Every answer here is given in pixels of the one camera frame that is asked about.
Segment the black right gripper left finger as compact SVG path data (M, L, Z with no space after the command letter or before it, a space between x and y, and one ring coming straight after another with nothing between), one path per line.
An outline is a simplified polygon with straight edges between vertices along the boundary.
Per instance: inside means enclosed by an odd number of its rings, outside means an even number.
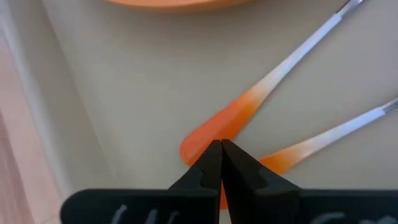
M62 223L217 223L222 143L213 141L168 189L86 189L69 196Z

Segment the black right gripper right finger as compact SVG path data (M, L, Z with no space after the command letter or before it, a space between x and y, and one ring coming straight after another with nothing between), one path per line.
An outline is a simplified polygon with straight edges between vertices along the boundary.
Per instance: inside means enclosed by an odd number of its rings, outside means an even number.
M232 223L397 223L397 191L303 189L230 140L222 181Z

